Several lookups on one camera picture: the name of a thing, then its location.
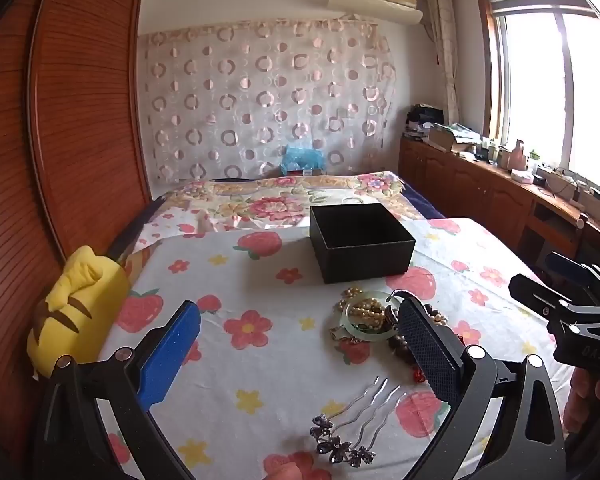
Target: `black box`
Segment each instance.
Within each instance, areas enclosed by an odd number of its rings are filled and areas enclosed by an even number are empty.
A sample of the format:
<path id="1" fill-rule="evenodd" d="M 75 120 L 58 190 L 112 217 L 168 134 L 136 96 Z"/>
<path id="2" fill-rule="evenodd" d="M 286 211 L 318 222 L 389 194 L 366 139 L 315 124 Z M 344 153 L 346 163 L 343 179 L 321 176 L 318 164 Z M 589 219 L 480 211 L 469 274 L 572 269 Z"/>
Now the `black box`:
<path id="1" fill-rule="evenodd" d="M 324 283 L 402 274 L 416 240 L 382 204 L 312 206 L 309 236 Z"/>

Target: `human hand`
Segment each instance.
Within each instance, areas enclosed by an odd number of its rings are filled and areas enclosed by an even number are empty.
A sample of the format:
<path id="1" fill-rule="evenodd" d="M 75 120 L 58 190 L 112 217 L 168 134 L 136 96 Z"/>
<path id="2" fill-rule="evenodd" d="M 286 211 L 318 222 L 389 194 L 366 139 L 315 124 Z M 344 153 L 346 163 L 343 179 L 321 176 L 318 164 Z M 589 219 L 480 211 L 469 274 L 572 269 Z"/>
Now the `human hand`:
<path id="1" fill-rule="evenodd" d="M 591 375 L 586 370 L 576 368 L 571 376 L 571 391 L 564 407 L 564 429 L 578 433 L 589 416 L 587 396 L 591 390 Z M 596 397 L 600 399 L 600 379 L 596 383 Z"/>
<path id="2" fill-rule="evenodd" d="M 264 480 L 302 480 L 302 473 L 296 464 L 289 462 L 268 475 Z"/>

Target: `hair pin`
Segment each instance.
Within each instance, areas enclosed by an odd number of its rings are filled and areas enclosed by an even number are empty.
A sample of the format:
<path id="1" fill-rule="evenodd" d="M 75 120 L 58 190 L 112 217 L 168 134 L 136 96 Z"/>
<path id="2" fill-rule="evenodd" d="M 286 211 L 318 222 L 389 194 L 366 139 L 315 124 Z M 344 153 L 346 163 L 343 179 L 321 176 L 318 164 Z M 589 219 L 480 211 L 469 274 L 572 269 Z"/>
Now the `hair pin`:
<path id="1" fill-rule="evenodd" d="M 346 422 L 341 422 L 340 424 L 338 424 L 335 427 L 333 425 L 332 420 L 335 417 L 340 416 L 340 415 L 344 414 L 345 412 L 347 412 L 348 410 L 350 410 L 351 407 L 359 400 L 364 399 L 366 394 L 369 393 L 369 390 L 371 390 L 374 386 L 376 386 L 376 384 L 378 384 L 379 380 L 380 380 L 380 377 L 376 377 L 376 380 L 372 384 L 370 384 L 369 386 L 366 387 L 366 389 L 362 393 L 362 395 L 360 395 L 359 397 L 352 400 L 342 410 L 340 410 L 337 413 L 334 413 L 330 417 L 327 417 L 323 413 L 321 413 L 318 416 L 314 416 L 313 423 L 315 424 L 315 426 L 313 428 L 311 428 L 309 433 L 312 437 L 314 437 L 314 439 L 317 443 L 315 450 L 319 454 L 330 454 L 329 462 L 331 462 L 332 464 L 348 462 L 350 466 L 357 468 L 357 467 L 360 467 L 360 465 L 363 462 L 366 464 L 371 464 L 373 462 L 373 459 L 376 456 L 376 454 L 374 452 L 372 452 L 371 449 L 376 442 L 378 433 L 380 433 L 380 430 L 382 430 L 382 428 L 384 428 L 384 426 L 388 420 L 389 413 L 391 413 L 395 409 L 395 407 L 397 406 L 397 403 L 404 396 L 404 394 L 402 394 L 402 396 L 400 396 L 398 398 L 398 401 L 396 401 L 394 408 L 390 412 L 387 412 L 385 414 L 384 419 L 382 420 L 382 423 L 380 424 L 380 426 L 378 426 L 378 428 L 376 429 L 376 432 L 374 433 L 374 435 L 371 439 L 371 443 L 370 443 L 369 447 L 368 448 L 366 448 L 364 446 L 360 446 L 358 448 L 356 448 L 356 447 L 362 443 L 362 441 L 364 439 L 366 427 L 376 418 L 376 414 L 378 413 L 378 411 L 389 403 L 389 401 L 394 396 L 394 394 L 398 391 L 398 389 L 400 389 L 400 385 L 396 386 L 392 391 L 390 391 L 389 394 L 385 397 L 385 399 L 380 404 L 375 405 L 376 399 L 382 394 L 382 391 L 384 390 L 384 388 L 386 387 L 386 385 L 389 381 L 389 379 L 385 378 L 382 381 L 382 383 L 380 384 L 380 386 L 378 386 L 378 388 L 376 389 L 370 402 L 368 402 L 368 404 L 363 406 L 362 409 L 360 409 L 358 411 L 358 413 L 356 414 L 356 416 L 354 416 L 351 420 L 347 420 Z M 372 406 L 374 408 L 371 411 L 369 418 L 362 424 L 362 426 L 360 428 L 360 434 L 358 435 L 358 440 L 356 441 L 355 444 L 353 444 L 353 446 L 351 445 L 350 442 L 343 442 L 341 437 L 338 436 L 337 434 L 335 434 L 335 432 L 337 430 L 340 430 L 344 426 L 348 426 L 349 424 L 355 423 L 360 418 L 360 416 L 362 416 L 362 414 L 366 410 L 371 408 Z"/>

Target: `circle pattern curtain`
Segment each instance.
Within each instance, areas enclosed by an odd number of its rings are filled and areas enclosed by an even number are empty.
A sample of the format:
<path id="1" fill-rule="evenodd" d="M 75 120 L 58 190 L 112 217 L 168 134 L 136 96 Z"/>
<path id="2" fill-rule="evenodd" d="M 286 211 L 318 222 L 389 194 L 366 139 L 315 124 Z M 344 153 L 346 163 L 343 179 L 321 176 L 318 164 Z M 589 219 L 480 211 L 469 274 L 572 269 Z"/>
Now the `circle pattern curtain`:
<path id="1" fill-rule="evenodd" d="M 321 150 L 330 174 L 379 169 L 395 67 L 376 24 L 239 22 L 138 45 L 151 179 L 261 178 L 287 146 Z"/>

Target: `floral quilt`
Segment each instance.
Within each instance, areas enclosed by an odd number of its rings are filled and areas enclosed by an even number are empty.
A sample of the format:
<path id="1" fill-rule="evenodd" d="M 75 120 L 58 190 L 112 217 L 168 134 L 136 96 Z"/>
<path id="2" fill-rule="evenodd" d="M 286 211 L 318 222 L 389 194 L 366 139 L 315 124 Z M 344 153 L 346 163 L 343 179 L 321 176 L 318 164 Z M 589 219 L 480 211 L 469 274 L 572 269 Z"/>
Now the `floral quilt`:
<path id="1" fill-rule="evenodd" d="M 260 199 L 256 195 L 251 204 Z M 261 209 L 252 211 L 257 216 Z M 274 216 L 283 212 L 267 211 Z M 562 409 L 570 367 L 552 357 L 555 340 L 546 321 L 513 301 L 507 290 L 513 275 L 533 277 L 531 270 L 472 220 L 402 223 L 416 240 L 409 270 L 357 283 L 325 285 L 308 229 L 301 227 L 209 233 L 154 244 L 100 357 L 107 359 L 123 346 L 134 348 L 149 330 L 165 325 L 183 300 L 196 302 L 202 313 L 200 335 L 151 414 L 201 480 L 260 480 L 286 462 L 298 464 L 306 480 L 404 478 L 449 406 L 427 383 L 415 380 L 386 342 L 331 338 L 330 328 L 340 320 L 334 304 L 351 285 L 411 291 L 445 314 L 466 344 L 480 344 L 494 358 L 520 361 L 539 355 Z M 374 448 L 378 455 L 359 470 L 331 465 L 328 457 L 315 453 L 309 436 L 312 417 L 336 413 L 376 376 L 389 380 L 383 395 L 398 384 L 404 394 L 397 409 L 385 407 L 365 433 L 368 445 L 388 413 Z M 141 478 L 107 406 L 100 408 L 118 461 L 126 473 Z M 498 407 L 491 403 L 461 476 L 480 460 Z M 359 430 L 360 421 L 343 428 L 342 436 L 353 442 Z"/>
<path id="2" fill-rule="evenodd" d="M 358 176 L 284 176 L 253 182 L 190 182 L 166 194 L 129 254 L 172 236 L 309 225 L 312 205 L 382 203 L 398 219 L 421 219 L 389 171 Z"/>

